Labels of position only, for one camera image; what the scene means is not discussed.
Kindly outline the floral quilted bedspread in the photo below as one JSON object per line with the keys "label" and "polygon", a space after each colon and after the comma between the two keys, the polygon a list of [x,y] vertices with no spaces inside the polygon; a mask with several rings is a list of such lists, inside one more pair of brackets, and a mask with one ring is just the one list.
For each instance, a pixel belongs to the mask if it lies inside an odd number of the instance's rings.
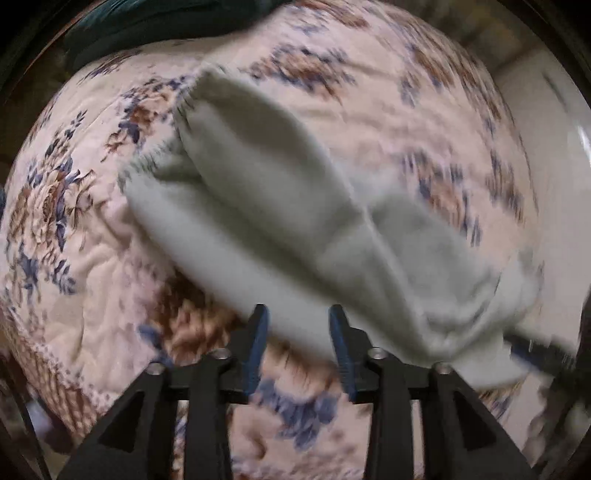
{"label": "floral quilted bedspread", "polygon": [[[187,278],[118,183],[125,165],[169,137],[176,101],[207,69],[252,82],[339,165],[401,184],[494,265],[533,250],[528,160],[493,78],[401,8],[291,1],[229,35],[113,53],[48,103],[4,187],[2,327],[28,382],[75,438],[149,362],[190,364],[252,312]],[[252,404],[229,413],[236,476],[360,478],[369,409],[346,401],[332,356],[277,336],[271,314],[270,329]]]}

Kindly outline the dark teal cloth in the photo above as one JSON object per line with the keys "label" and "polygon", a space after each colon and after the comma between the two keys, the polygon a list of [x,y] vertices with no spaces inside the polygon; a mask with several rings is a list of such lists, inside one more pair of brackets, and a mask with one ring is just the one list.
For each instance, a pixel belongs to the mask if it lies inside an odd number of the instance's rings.
{"label": "dark teal cloth", "polygon": [[270,15],[280,0],[104,1],[84,14],[63,41],[75,70],[106,55],[145,44],[208,38],[245,29]]}

